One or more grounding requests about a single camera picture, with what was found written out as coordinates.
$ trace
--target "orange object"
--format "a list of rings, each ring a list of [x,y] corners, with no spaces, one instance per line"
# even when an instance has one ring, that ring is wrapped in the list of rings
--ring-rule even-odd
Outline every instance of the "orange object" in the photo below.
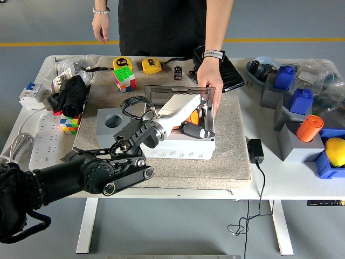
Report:
[[[195,125],[198,125],[199,123],[199,113],[197,110],[194,110],[191,115],[187,118],[187,120],[185,120],[187,122],[191,122]],[[179,128],[179,126],[175,126],[174,128],[172,128],[173,130],[177,130]]]
[[[303,142],[310,142],[322,129],[323,120],[316,115],[309,115],[296,132],[297,138]]]

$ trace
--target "gray holder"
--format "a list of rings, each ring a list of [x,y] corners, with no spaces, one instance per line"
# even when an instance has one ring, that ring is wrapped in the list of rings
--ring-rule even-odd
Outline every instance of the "gray holder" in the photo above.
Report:
[[[289,111],[289,102],[291,96],[283,96],[274,111],[273,129],[281,131],[285,123],[288,122],[303,122],[309,115],[312,115],[312,107],[310,106],[306,114],[298,114]]]
[[[325,149],[317,134],[311,142],[303,142],[296,136],[300,123],[287,123],[277,136],[281,159],[284,162],[313,162]]]
[[[121,131],[130,117],[122,113],[121,108],[97,110],[96,138],[101,148],[110,148],[114,143],[114,135]]]
[[[260,106],[275,109],[283,96],[292,96],[295,92],[295,82],[293,81],[289,90],[282,90],[274,87],[275,74],[268,74],[267,80],[261,92]]]

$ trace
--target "person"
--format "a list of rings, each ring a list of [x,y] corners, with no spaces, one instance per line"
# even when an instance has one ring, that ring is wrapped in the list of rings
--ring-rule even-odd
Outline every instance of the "person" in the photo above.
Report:
[[[194,48],[220,51],[234,0],[119,0],[120,52],[123,56],[192,56]],[[95,38],[109,41],[107,0],[95,0]],[[204,57],[198,69],[199,87],[214,87],[213,112],[222,97],[219,59]]]

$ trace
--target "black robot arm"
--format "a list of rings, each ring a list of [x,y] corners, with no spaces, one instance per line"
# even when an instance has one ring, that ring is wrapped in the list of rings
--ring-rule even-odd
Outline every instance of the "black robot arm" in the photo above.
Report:
[[[82,190],[110,196],[150,179],[154,169],[146,165],[140,148],[141,143],[152,148],[158,144],[149,121],[132,120],[114,139],[110,149],[75,148],[63,163],[32,172],[15,163],[0,164],[0,242],[15,243],[46,229],[51,219],[34,211],[41,206]],[[23,231],[27,214],[42,223]]]

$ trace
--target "white table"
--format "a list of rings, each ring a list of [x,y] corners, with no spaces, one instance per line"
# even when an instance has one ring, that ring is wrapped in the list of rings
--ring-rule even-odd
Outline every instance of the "white table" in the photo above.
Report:
[[[35,83],[43,84],[50,88],[47,81],[42,78],[54,65],[53,58],[72,58],[73,56],[49,56],[47,57],[36,77]],[[249,77],[245,73],[245,64],[250,59],[231,59],[235,67],[241,72],[245,80]],[[282,59],[279,62],[289,63],[296,59]],[[280,151],[276,140],[277,132],[273,130],[274,110],[260,107],[261,86],[249,83],[238,88],[237,94],[240,101],[245,135],[248,139],[261,139],[264,149],[264,162],[260,165],[266,175],[266,186],[262,196],[263,200],[275,200],[274,224],[277,232],[279,247],[282,255],[292,255],[293,250],[289,240],[284,212],[280,200],[344,200],[345,179],[334,178],[321,180],[317,176],[315,163],[287,163],[280,159]],[[5,148],[15,138],[23,121],[33,113],[32,110],[22,108],[18,119],[11,131]],[[28,121],[23,130],[34,137],[37,130],[39,116],[34,116]],[[73,146],[73,137],[66,138],[65,153]],[[20,163],[22,170],[27,170],[28,161]],[[249,188],[244,190],[191,190],[191,189],[151,189],[129,188],[110,198],[154,198],[154,199],[230,199],[230,200],[257,200],[263,184],[261,172],[252,165],[252,182]],[[71,197],[88,198],[81,228],[77,253],[88,253],[91,240],[92,226],[95,215],[97,198],[103,195],[91,195],[80,192]]]

